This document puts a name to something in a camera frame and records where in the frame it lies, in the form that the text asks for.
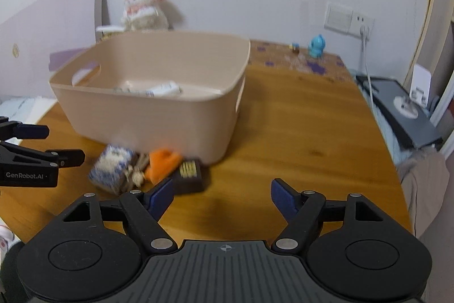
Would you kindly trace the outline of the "orange plush cloth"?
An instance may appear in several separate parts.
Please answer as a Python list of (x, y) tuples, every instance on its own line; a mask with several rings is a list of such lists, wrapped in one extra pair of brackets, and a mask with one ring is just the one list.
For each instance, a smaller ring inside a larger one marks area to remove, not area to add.
[(167, 178), (183, 161), (183, 156), (169, 149), (158, 149), (149, 153), (149, 165), (145, 179), (154, 185)]

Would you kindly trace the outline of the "white blue small box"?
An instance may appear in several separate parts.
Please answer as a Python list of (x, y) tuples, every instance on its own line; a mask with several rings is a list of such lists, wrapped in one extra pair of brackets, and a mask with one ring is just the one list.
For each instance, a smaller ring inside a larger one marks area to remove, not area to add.
[(115, 87), (113, 91), (148, 97), (173, 96), (182, 93), (181, 87), (174, 81), (163, 82), (149, 88), (133, 88), (132, 86)]

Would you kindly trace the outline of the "white bedding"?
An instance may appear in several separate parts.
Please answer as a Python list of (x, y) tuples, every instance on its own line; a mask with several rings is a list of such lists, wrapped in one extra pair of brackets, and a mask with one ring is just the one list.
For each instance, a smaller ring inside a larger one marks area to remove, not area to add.
[(12, 121), (37, 124), (56, 102), (41, 96), (10, 98), (1, 103), (0, 114)]

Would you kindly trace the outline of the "blue white tissue pack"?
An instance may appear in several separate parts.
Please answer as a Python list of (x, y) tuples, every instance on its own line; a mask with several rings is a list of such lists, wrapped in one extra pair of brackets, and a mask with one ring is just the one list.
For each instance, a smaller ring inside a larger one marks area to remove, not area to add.
[(133, 188), (129, 175), (137, 158), (137, 153), (131, 149), (107, 145), (90, 170), (89, 180), (114, 195), (128, 192)]

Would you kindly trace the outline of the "black gold character box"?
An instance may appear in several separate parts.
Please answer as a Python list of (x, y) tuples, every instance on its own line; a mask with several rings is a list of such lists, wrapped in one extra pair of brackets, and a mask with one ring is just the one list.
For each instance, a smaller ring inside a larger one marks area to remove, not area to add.
[(202, 192), (205, 189), (201, 163), (198, 158), (184, 160), (170, 175), (176, 195)]

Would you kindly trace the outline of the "beige plastic storage basket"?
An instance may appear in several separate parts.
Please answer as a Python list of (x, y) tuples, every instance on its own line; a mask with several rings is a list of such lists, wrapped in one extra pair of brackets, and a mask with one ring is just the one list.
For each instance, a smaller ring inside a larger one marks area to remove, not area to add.
[(237, 122), (250, 49), (235, 35), (126, 32), (72, 58), (49, 83), (79, 135), (213, 164)]

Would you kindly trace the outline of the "grey flat device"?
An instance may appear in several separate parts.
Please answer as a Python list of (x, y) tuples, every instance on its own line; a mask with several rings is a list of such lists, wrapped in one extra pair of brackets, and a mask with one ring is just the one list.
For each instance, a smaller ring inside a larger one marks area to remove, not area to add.
[(442, 136), (425, 112), (427, 107), (411, 101), (410, 90), (390, 78), (357, 75), (356, 80), (367, 92), (372, 92), (373, 101), (403, 148), (420, 149), (442, 143)]

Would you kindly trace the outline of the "grey headboard panel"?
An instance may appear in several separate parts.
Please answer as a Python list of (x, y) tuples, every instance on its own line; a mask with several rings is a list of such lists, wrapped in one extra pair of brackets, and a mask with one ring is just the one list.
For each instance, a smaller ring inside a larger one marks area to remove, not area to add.
[(95, 28), (110, 24), (107, 0), (95, 0), (94, 20)]

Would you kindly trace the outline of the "purple patterned mat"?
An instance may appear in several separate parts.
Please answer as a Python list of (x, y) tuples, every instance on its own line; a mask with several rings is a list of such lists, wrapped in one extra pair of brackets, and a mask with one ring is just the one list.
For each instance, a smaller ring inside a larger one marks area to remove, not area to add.
[(249, 63), (320, 75), (340, 81), (351, 78), (338, 55), (324, 52), (320, 58), (313, 58), (303, 47), (293, 50), (290, 45), (269, 41), (251, 40)]

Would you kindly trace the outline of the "blue cartoon figurine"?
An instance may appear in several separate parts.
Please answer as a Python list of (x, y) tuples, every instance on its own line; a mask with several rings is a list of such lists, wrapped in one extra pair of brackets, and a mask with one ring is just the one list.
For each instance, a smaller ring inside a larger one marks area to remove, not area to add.
[(314, 37), (308, 44), (308, 56), (311, 58), (321, 58), (325, 49), (325, 39), (321, 34)]

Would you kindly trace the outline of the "white phone stand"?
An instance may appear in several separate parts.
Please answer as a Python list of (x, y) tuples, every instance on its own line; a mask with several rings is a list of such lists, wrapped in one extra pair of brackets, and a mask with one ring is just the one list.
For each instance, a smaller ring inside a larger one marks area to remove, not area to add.
[(429, 70), (419, 64), (414, 65), (409, 97), (422, 108), (426, 108), (429, 102), (431, 79)]

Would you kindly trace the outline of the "white plush lamb toy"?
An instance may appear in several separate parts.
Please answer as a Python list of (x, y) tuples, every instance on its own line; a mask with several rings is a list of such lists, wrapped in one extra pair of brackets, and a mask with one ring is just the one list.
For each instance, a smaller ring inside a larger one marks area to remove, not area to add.
[(168, 30), (169, 21), (162, 10), (165, 0), (124, 0), (121, 23), (126, 31)]

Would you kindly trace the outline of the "white wall switch socket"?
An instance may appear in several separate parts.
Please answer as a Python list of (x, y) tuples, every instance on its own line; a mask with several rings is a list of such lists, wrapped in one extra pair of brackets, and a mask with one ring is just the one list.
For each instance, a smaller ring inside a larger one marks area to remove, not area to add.
[(365, 36), (366, 39), (369, 39), (374, 21), (374, 18), (354, 11), (350, 7), (328, 3), (324, 28), (357, 38)]

